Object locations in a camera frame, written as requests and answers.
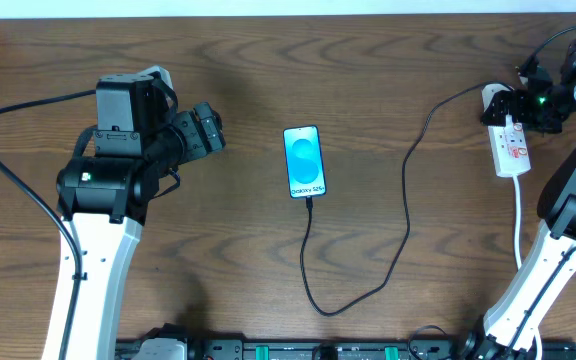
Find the blue screen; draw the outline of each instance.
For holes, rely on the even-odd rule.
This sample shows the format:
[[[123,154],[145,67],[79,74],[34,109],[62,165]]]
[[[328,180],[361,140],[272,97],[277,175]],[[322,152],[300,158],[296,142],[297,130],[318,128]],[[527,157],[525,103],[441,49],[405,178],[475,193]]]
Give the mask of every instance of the blue screen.
[[[325,194],[326,180],[317,127],[284,130],[284,146],[290,196],[296,198]]]

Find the power strip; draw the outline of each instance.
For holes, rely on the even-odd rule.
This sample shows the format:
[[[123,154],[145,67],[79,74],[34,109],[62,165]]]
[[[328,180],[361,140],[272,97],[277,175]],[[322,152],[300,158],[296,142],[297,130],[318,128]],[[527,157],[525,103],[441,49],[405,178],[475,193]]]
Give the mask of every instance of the power strip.
[[[488,85],[481,91],[484,109],[490,105],[497,91],[507,90],[503,85]],[[512,115],[506,115],[506,126],[489,126],[490,147],[495,162],[495,172],[499,177],[513,177],[530,170],[528,145],[523,126],[512,122]]]

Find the white wall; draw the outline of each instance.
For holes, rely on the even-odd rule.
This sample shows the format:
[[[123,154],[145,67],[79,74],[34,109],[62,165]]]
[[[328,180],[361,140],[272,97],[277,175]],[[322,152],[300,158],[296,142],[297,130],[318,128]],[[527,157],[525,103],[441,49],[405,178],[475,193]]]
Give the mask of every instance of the white wall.
[[[0,0],[0,19],[576,12],[576,0]]]

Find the wooden tabletop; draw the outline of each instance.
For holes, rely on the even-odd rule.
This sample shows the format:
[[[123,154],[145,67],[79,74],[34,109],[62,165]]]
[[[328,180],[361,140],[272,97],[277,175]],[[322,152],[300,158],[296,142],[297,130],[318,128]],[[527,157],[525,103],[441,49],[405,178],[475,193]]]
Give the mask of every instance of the wooden tabletop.
[[[0,107],[92,89],[104,74],[168,69],[182,107],[221,113],[225,151],[181,167],[180,190],[154,200],[132,261],[120,336],[164,322],[249,338],[407,337],[435,324],[463,334],[515,274],[513,186],[495,176],[474,92],[437,112],[408,163],[412,232],[388,286],[347,313],[310,307],[299,272],[307,212],[288,195],[282,130],[320,129],[328,194],[315,200],[306,266],[336,309],[383,280],[405,232],[401,163],[428,111],[486,80],[518,85],[514,66],[568,15],[424,15],[0,21]],[[548,47],[553,76],[569,41]],[[49,204],[94,98],[0,116],[0,156]],[[522,249],[536,204],[576,145],[527,137]],[[0,173],[0,358],[43,349],[58,232]],[[576,274],[541,325],[576,341]]]

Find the robotic arm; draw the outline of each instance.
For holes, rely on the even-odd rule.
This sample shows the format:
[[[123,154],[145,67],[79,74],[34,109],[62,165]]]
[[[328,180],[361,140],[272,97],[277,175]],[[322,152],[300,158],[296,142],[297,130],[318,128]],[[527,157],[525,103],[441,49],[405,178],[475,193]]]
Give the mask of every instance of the robotic arm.
[[[495,125],[511,115],[524,128],[561,132],[561,123],[576,111],[576,40],[568,48],[559,85],[552,85],[536,58],[527,64],[520,77],[528,90],[496,93],[482,122]],[[525,358],[535,329],[576,272],[576,148],[547,183],[537,213],[542,221],[533,248],[502,298],[469,335],[462,357]]]
[[[126,274],[141,238],[148,202],[177,188],[179,165],[226,145],[221,119],[207,103],[177,113],[170,76],[158,66],[97,83],[98,125],[80,136],[57,191],[64,224],[81,249],[83,277],[72,319],[74,256],[61,237],[57,291],[43,359],[114,358]],[[91,137],[95,156],[83,156]],[[177,184],[156,195],[159,179]]]

